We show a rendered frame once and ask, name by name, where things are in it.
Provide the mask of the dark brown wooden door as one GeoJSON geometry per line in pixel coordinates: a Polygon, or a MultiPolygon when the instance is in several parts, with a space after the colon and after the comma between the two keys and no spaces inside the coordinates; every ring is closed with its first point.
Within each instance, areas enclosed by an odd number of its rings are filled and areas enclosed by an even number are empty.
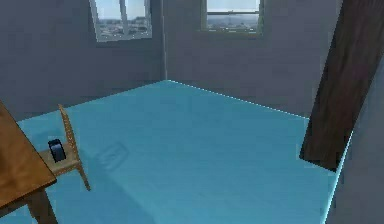
{"type": "Polygon", "coordinates": [[[343,0],[299,158],[335,172],[384,55],[384,0],[343,0]]]}

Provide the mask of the brown wooden table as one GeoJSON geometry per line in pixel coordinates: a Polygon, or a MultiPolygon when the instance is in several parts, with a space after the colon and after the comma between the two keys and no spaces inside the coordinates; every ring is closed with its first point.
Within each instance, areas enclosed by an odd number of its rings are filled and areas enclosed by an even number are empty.
{"type": "Polygon", "coordinates": [[[38,224],[58,224],[46,188],[56,177],[0,101],[0,218],[28,206],[38,224]]]}

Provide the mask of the dark blue box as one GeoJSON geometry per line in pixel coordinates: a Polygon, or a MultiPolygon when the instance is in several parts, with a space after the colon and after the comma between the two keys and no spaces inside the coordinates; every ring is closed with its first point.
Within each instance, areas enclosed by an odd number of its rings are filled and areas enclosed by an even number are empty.
{"type": "Polygon", "coordinates": [[[64,147],[59,139],[49,141],[48,146],[55,162],[59,162],[66,159],[64,147]]]}

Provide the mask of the light wooden chair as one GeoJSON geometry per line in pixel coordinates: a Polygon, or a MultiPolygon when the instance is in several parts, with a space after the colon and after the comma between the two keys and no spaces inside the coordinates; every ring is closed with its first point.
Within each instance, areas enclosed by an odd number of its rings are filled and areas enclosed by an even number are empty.
{"type": "Polygon", "coordinates": [[[63,150],[65,158],[61,161],[56,161],[54,159],[51,147],[52,144],[49,144],[48,149],[39,151],[39,155],[56,177],[73,170],[77,170],[84,182],[86,189],[90,191],[91,186],[83,169],[83,164],[79,156],[79,151],[69,116],[61,104],[59,104],[58,107],[62,117],[66,136],[66,142],[60,143],[60,147],[63,150]]]}

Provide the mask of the white framed window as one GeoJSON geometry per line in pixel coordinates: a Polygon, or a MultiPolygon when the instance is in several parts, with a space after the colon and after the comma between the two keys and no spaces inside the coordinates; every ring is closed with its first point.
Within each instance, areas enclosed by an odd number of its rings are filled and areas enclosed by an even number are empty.
{"type": "Polygon", "coordinates": [[[151,0],[89,0],[97,42],[150,39],[151,0]]]}

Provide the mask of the green framed window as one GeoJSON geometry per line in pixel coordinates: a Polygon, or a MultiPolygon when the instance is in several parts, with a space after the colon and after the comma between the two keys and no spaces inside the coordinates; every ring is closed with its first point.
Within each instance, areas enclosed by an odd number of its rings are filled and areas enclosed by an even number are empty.
{"type": "Polygon", "coordinates": [[[260,35],[265,0],[201,0],[201,30],[260,35]]]}

